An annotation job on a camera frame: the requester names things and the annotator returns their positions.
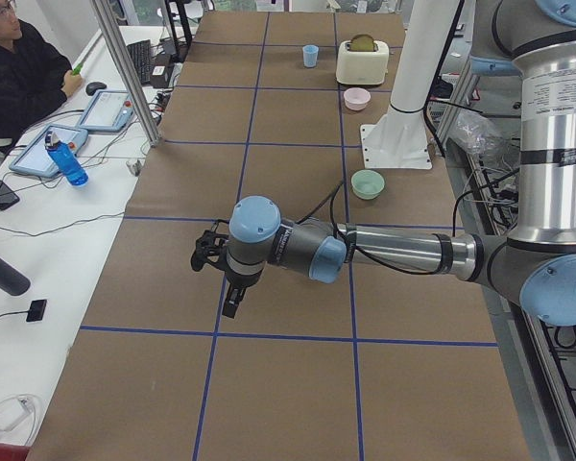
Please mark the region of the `black computer mouse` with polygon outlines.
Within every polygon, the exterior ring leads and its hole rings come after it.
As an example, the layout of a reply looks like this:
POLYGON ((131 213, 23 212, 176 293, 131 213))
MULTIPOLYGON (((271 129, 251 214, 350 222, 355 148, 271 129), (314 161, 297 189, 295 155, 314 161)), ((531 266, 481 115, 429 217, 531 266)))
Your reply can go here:
POLYGON ((97 91, 106 89, 107 85, 102 82, 90 82, 85 87, 85 93, 88 96, 93 96, 97 91))

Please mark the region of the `seated person in black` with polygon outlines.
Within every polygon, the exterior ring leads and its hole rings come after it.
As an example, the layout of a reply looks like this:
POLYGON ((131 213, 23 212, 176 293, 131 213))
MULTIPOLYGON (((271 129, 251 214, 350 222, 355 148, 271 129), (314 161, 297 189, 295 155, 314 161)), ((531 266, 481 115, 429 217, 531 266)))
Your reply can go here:
POLYGON ((68 58, 0 1, 0 138, 18 141, 82 86, 68 58))

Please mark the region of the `blue plastic cup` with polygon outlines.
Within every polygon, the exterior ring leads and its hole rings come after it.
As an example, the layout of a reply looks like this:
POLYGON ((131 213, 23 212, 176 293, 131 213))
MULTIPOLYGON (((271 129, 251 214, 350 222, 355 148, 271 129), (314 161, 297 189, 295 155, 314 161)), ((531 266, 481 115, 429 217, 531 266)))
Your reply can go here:
POLYGON ((317 65, 319 47, 314 44, 307 44, 302 47, 303 66, 305 68, 314 68, 317 65))

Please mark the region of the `blue water bottle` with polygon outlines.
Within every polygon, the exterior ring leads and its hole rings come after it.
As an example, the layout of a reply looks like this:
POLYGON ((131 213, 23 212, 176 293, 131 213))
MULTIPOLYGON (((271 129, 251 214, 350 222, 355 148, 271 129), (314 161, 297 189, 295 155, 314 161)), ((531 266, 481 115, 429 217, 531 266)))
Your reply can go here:
POLYGON ((85 170, 55 131, 49 130, 47 132, 44 137, 44 146, 49 157, 71 185, 83 186, 88 182, 88 175, 85 170))

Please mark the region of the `black keyboard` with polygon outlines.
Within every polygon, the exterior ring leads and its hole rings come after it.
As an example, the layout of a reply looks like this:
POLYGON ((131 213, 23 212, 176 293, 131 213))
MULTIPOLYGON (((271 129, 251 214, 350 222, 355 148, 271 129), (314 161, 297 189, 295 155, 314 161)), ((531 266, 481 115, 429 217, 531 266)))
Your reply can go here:
POLYGON ((142 85, 149 85, 153 70, 151 41, 139 40, 128 44, 126 48, 139 82, 142 85))

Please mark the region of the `white central pedestal column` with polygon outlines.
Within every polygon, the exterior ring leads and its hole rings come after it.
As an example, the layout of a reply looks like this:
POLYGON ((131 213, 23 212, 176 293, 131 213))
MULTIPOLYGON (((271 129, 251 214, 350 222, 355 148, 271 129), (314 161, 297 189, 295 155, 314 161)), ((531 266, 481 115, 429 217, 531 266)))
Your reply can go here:
POLYGON ((459 0, 414 3, 387 112, 376 124, 360 127, 366 168, 432 167, 424 111, 463 5, 459 0))

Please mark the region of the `aluminium frame post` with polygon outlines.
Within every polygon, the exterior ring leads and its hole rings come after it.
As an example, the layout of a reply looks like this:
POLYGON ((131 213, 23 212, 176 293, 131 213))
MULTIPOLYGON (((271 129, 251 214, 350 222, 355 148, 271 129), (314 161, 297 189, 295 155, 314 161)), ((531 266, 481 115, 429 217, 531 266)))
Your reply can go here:
POLYGON ((133 108, 143 132, 150 146, 155 147, 160 141, 156 121, 151 114, 109 1, 90 0, 90 5, 122 82, 131 95, 133 108))

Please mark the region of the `small black square device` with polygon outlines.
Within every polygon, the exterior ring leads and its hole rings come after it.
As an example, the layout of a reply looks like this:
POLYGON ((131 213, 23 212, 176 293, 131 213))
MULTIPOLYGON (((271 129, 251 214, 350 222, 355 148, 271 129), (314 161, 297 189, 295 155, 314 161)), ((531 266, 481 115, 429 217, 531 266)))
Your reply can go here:
POLYGON ((27 311, 26 322, 34 323, 41 321, 44 317, 46 304, 47 301, 45 299, 31 301, 27 311))

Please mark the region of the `pink bowl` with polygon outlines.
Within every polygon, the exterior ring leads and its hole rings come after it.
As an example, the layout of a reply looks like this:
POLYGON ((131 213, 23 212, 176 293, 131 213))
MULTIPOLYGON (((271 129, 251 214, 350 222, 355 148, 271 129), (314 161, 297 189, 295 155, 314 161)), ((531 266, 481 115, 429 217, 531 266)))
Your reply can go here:
POLYGON ((344 104, 347 109, 360 111, 367 107, 371 94, 362 87, 351 87, 343 93, 344 104))

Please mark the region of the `black thermos bottle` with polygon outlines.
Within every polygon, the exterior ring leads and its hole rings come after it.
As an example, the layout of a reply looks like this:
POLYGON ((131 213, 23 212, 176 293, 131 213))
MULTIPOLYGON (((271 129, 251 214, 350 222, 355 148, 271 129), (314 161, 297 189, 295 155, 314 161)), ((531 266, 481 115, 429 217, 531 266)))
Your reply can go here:
POLYGON ((12 296, 20 296, 29 290, 30 280, 0 258, 0 289, 12 296))

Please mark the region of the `clear plastic bag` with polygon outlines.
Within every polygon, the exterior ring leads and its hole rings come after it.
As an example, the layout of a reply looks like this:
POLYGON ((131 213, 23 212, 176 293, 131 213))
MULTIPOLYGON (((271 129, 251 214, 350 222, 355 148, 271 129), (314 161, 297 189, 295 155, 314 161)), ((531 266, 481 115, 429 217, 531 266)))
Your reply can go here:
POLYGON ((504 139, 488 118, 475 111, 458 112, 450 138, 473 158, 499 163, 504 153, 504 139))

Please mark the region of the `toast slice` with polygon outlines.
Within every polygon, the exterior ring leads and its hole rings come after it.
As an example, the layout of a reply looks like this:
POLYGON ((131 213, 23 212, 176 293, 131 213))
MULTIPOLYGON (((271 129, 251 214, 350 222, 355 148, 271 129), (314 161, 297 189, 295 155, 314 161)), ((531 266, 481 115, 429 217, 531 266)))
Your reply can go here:
POLYGON ((376 45, 373 37, 368 34, 358 34, 349 41, 351 52, 374 52, 376 45))

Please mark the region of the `cream toaster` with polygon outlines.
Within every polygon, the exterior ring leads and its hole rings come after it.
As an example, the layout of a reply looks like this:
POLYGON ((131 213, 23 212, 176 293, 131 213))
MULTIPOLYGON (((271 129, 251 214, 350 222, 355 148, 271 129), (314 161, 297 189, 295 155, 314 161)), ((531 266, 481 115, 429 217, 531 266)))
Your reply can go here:
POLYGON ((339 45, 336 81, 341 85, 381 85, 386 80, 390 50, 380 40, 373 51, 351 51, 349 41, 339 45))

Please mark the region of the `teach pendant far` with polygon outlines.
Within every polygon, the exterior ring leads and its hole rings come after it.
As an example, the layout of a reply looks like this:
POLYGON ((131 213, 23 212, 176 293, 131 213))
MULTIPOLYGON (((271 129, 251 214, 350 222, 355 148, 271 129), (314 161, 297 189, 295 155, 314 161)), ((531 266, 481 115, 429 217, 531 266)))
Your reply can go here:
POLYGON ((131 96, 124 90, 97 90, 77 122, 94 133, 117 133, 132 119, 131 96))

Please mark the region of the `black smartphone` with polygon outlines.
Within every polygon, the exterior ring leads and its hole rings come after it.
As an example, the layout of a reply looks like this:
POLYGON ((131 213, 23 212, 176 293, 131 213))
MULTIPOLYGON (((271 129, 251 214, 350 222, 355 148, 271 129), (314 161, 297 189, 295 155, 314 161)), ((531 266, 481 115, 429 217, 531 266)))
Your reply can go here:
POLYGON ((20 201, 17 194, 0 180, 0 210, 6 210, 20 201))

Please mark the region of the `green bowl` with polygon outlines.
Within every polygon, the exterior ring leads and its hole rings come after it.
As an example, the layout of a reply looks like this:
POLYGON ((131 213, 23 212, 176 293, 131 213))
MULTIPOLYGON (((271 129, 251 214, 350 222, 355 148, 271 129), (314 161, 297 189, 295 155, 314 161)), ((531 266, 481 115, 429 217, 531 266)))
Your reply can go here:
POLYGON ((361 200, 377 198, 385 188, 385 180, 381 174, 371 169, 362 169, 352 174, 350 178, 352 192, 361 200))

